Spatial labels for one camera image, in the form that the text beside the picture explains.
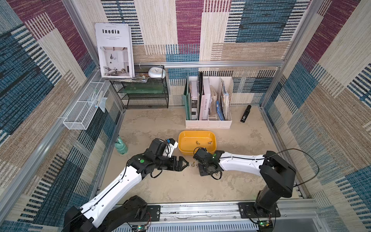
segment blue book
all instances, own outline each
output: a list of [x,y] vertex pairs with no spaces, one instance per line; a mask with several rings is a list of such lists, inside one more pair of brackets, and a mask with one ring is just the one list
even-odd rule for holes
[[216,112],[218,113],[220,120],[224,121],[224,115],[223,112],[220,110],[219,101],[216,101]]

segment white alarm clock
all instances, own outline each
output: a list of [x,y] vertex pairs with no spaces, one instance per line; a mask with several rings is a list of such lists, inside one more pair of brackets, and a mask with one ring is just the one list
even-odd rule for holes
[[162,68],[159,68],[159,67],[152,67],[149,71],[148,71],[148,75],[149,77],[151,78],[165,78],[166,76],[166,72],[164,69]]

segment magazine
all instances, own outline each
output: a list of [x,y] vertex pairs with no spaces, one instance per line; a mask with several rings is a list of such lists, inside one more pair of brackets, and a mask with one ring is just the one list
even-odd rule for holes
[[102,77],[135,78],[129,24],[95,23],[95,34]]

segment green spray bottle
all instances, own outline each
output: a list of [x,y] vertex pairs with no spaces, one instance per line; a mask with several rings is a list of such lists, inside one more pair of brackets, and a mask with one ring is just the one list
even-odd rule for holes
[[126,146],[126,144],[122,141],[122,139],[120,138],[120,136],[117,137],[118,138],[118,141],[115,142],[115,147],[117,149],[117,151],[123,155],[125,154],[126,152],[128,152],[128,147]]

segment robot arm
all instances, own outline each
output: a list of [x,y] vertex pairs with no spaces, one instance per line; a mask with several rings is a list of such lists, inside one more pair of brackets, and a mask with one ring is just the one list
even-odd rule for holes
[[79,209],[70,208],[65,215],[64,231],[104,231],[100,225],[117,202],[154,169],[183,171],[189,163],[182,157],[172,156],[178,143],[174,139],[156,138],[142,154],[131,157],[124,170],[97,196]]
[[267,185],[259,191],[254,204],[257,216],[269,214],[276,208],[275,203],[279,198],[292,196],[296,170],[273,151],[267,151],[265,155],[244,156],[224,151],[210,154],[201,148],[193,158],[200,162],[198,168],[201,176],[237,170],[263,177]]

